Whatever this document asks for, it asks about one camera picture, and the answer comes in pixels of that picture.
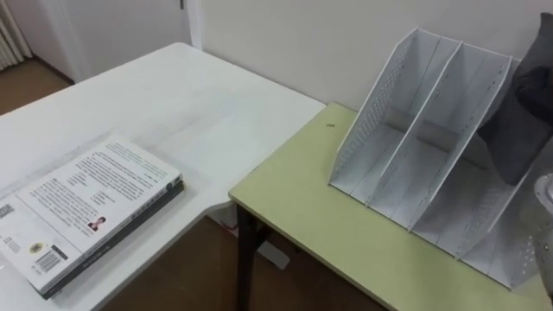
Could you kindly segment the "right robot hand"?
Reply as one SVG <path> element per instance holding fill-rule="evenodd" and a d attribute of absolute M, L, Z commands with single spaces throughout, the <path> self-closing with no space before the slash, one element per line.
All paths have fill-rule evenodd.
<path fill-rule="evenodd" d="M 534 117 L 552 125 L 552 68 L 535 67 L 515 79 L 518 102 Z"/>

